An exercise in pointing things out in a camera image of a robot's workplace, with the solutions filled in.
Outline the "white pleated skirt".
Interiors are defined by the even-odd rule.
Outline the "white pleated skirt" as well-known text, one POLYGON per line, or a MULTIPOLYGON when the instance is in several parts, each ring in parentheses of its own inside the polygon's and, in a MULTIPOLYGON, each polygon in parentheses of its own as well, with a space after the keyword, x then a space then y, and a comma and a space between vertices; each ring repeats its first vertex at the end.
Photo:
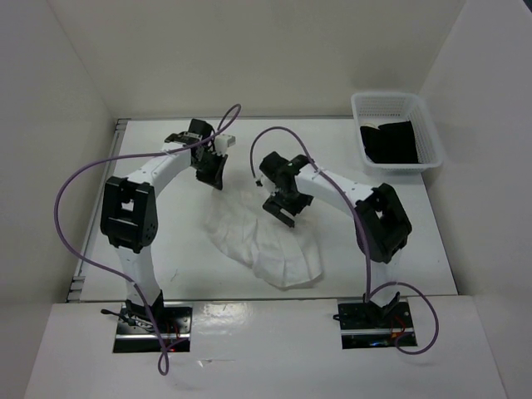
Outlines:
POLYGON ((204 227, 226 257, 249 268, 256 278, 288 290, 312 286, 323 277, 316 221, 305 218, 289 228, 263 209, 267 188, 234 177, 212 190, 204 227))

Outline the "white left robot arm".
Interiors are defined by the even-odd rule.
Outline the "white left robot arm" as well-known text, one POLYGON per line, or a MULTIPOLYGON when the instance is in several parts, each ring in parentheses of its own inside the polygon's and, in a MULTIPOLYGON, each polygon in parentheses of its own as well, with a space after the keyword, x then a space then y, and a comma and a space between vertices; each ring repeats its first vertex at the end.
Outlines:
POLYGON ((160 152, 125 177, 110 177, 104 187, 100 228, 116 249, 128 280, 126 309, 147 332, 165 324, 162 289, 155 277, 151 245, 159 229, 157 196, 182 171, 223 188, 231 135, 216 134, 206 121, 193 119, 186 131, 169 135, 160 152))

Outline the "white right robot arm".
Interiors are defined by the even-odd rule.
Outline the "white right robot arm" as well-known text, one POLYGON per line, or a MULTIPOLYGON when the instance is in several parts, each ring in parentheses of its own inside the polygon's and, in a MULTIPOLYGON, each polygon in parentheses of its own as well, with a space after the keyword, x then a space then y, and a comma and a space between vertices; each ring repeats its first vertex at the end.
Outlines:
POLYGON ((321 200, 352 217, 358 248, 366 260, 366 291, 362 295, 364 318, 381 327, 393 316, 399 294, 372 298, 372 267, 398 259, 412 232, 411 221, 393 187, 361 185, 318 168, 306 155, 291 160, 273 151, 259 165, 257 185, 273 185, 263 209, 292 228, 294 217, 313 200, 321 200))

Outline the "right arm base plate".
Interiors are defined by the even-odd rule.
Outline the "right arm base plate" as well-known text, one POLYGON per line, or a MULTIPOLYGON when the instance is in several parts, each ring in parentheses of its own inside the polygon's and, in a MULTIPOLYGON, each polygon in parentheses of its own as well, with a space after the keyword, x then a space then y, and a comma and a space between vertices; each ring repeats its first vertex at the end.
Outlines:
POLYGON ((339 302, 332 316, 340 328, 343 349, 416 347, 414 324, 406 300, 379 308, 362 300, 339 302))

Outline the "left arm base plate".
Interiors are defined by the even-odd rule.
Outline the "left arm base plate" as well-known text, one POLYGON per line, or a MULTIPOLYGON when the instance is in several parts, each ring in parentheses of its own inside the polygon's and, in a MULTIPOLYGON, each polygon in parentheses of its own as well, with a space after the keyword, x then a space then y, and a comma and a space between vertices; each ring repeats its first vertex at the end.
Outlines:
MULTIPOLYGON (((191 306, 184 304, 166 304, 158 321, 161 339, 169 352, 189 352, 192 330, 191 306)), ((102 309, 101 314, 113 317, 116 321, 116 334, 113 352, 148 353, 160 352, 160 344, 153 324, 137 316, 130 315, 125 305, 119 312, 102 309)))

